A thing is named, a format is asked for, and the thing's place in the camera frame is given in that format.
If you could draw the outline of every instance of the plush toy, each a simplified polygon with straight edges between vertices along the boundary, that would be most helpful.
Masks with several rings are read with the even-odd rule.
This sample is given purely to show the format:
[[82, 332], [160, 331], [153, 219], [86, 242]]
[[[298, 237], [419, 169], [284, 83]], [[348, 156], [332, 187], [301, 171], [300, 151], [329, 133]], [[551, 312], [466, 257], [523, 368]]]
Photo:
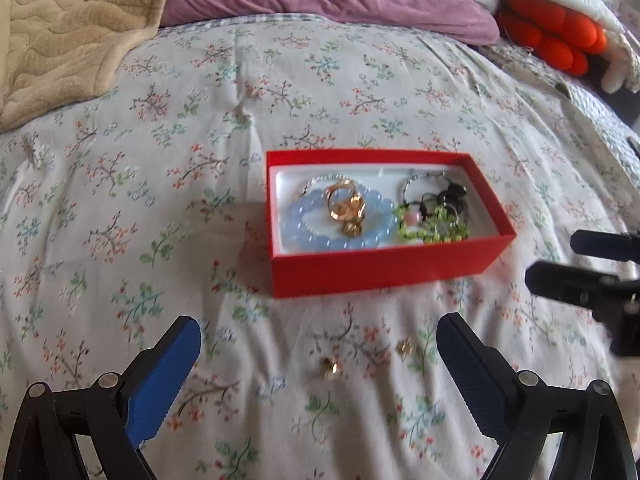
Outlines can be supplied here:
[[498, 24], [513, 43], [526, 46], [540, 59], [574, 76], [587, 73], [584, 53], [602, 54], [607, 37], [602, 28], [580, 12], [548, 0], [506, 0]]

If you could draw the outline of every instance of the floral bed sheet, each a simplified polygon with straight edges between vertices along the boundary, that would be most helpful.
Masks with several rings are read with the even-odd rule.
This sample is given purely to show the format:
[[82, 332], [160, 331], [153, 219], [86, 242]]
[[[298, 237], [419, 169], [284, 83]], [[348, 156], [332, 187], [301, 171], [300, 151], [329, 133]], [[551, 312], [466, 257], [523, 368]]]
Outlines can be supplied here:
[[[338, 147], [471, 153], [518, 238], [482, 276], [272, 300], [264, 153]], [[637, 450], [638, 363], [524, 286], [539, 258], [632, 276], [569, 236], [627, 230], [636, 181], [559, 91], [445, 36], [313, 16], [166, 29], [108, 94], [0, 137], [0, 456], [28, 384], [86, 387], [188, 314], [200, 359], [143, 449], [159, 479], [478, 478], [496, 445], [438, 357], [451, 311], [548, 384], [608, 381]]]

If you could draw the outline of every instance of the pink bead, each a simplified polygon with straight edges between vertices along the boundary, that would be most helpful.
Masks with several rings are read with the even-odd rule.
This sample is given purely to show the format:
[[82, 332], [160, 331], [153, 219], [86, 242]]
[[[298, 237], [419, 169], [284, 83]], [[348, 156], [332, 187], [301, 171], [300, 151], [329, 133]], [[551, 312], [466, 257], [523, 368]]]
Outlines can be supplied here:
[[420, 211], [407, 211], [402, 217], [404, 225], [416, 226], [420, 223]]

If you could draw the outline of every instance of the beige blanket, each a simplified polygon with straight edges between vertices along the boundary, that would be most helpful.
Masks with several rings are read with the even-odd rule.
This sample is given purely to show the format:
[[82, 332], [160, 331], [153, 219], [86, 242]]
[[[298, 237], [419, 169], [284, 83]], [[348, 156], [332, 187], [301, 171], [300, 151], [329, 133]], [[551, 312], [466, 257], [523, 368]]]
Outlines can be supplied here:
[[0, 0], [0, 132], [105, 93], [165, 0]]

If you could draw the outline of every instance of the open box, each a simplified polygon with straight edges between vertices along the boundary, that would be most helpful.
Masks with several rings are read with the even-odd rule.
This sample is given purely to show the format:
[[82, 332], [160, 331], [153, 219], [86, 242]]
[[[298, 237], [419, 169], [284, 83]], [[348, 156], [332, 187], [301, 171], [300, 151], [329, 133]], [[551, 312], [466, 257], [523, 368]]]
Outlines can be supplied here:
[[[479, 274], [516, 237], [506, 213], [466, 153], [410, 150], [291, 150], [266, 153], [267, 226], [275, 298], [409, 285]], [[407, 177], [446, 170], [467, 187], [469, 239], [444, 244], [388, 242], [375, 249], [303, 252], [287, 247], [280, 216], [313, 177], [346, 174], [396, 204]], [[319, 182], [322, 188], [332, 182]]]

